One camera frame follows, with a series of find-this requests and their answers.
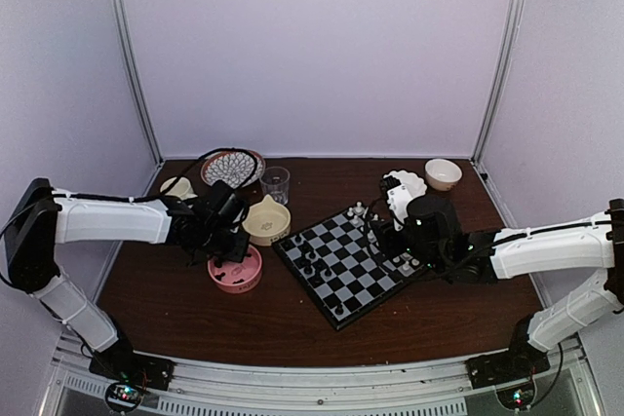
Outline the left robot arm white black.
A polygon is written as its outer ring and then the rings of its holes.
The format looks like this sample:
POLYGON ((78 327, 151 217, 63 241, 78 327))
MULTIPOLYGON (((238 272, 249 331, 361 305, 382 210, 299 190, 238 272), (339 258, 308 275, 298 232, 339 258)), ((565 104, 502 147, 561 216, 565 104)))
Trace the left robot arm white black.
POLYGON ((139 198, 72 193, 37 178, 1 231, 5 283, 47 306, 95 352, 120 381, 134 379, 140 361, 123 345, 113 319, 88 298, 57 260, 62 248, 139 243, 178 246, 189 255, 242 262, 250 204, 226 183, 183 200, 167 192, 139 198))

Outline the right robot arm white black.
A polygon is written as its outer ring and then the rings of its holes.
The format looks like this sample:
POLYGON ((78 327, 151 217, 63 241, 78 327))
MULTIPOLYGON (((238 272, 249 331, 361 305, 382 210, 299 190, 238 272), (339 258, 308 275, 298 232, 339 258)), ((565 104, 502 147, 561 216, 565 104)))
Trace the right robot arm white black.
POLYGON ((388 259, 402 254, 417 263, 408 281, 495 284, 517 276, 593 268, 581 286, 517 325, 510 350, 500 357, 506 377, 522 377, 569 335, 602 316, 623 310, 623 202, 564 224, 538 228, 465 232, 452 202, 424 195, 387 202, 387 221, 371 221, 378 248, 388 259))

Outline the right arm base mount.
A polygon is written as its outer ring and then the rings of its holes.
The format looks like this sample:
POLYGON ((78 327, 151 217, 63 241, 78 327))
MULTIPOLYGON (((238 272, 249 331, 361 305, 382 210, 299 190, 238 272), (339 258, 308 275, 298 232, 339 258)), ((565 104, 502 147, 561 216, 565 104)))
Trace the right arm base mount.
POLYGON ((466 361, 467 373, 473 389, 497 386, 528 379, 535 373, 549 370, 548 356, 542 352, 512 352, 481 355, 466 361))

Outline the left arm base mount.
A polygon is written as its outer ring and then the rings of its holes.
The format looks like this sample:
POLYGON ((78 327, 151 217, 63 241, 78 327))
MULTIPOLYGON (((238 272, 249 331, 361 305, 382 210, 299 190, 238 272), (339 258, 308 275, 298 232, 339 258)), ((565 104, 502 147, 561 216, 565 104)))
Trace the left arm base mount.
POLYGON ((175 364, 164 358, 137 354, 132 349, 111 348, 94 352, 89 370, 140 389, 166 391, 173 377, 175 364))

